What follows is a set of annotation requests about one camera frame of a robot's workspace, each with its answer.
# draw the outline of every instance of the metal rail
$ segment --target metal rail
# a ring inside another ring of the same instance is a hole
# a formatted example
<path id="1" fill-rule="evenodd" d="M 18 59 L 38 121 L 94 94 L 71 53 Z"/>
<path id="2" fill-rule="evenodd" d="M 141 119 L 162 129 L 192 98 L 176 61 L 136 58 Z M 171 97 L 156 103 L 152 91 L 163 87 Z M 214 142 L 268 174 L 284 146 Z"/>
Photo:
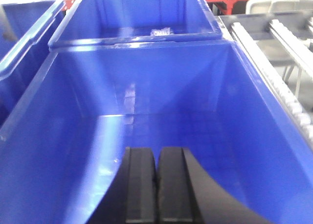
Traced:
<path id="1" fill-rule="evenodd" d="M 239 22 L 235 22 L 231 26 L 231 35 L 242 46 L 268 88 L 277 97 L 278 101 L 289 114 L 304 138 L 308 141 L 310 148 L 313 150 L 313 125 L 310 116 L 268 61 L 265 54 Z"/>

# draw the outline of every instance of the blue plastic crate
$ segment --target blue plastic crate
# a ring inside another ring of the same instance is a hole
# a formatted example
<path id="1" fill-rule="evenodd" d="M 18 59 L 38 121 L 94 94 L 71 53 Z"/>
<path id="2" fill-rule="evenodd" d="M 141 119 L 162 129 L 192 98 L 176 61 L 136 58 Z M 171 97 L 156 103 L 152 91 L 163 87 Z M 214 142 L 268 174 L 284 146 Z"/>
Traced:
<path id="1" fill-rule="evenodd" d="M 85 223 L 127 146 L 188 147 L 265 218 L 313 220 L 313 153 L 235 43 L 52 52 L 0 140 L 3 223 Z"/>
<path id="2" fill-rule="evenodd" d="M 16 39 L 0 26 L 0 125 L 49 53 L 48 41 L 63 18 L 62 0 L 3 4 Z"/>
<path id="3" fill-rule="evenodd" d="M 172 35 L 151 36 L 169 27 Z M 51 38 L 52 48 L 222 37 L 205 0 L 77 0 Z"/>

